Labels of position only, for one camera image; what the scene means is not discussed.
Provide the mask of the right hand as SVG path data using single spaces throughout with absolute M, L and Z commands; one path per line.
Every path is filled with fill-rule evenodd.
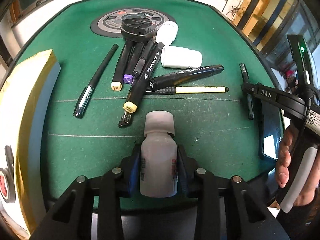
M 280 142 L 278 160 L 276 163 L 275 179 L 281 188 L 284 188 L 289 181 L 289 165 L 291 163 L 291 149 L 295 145 L 298 137 L 298 129 L 293 123 L 285 129 L 283 138 Z M 305 206 L 310 204 L 315 198 L 316 189 L 319 185 L 319 151 L 309 177 L 304 184 L 300 194 L 294 202 L 294 206 Z

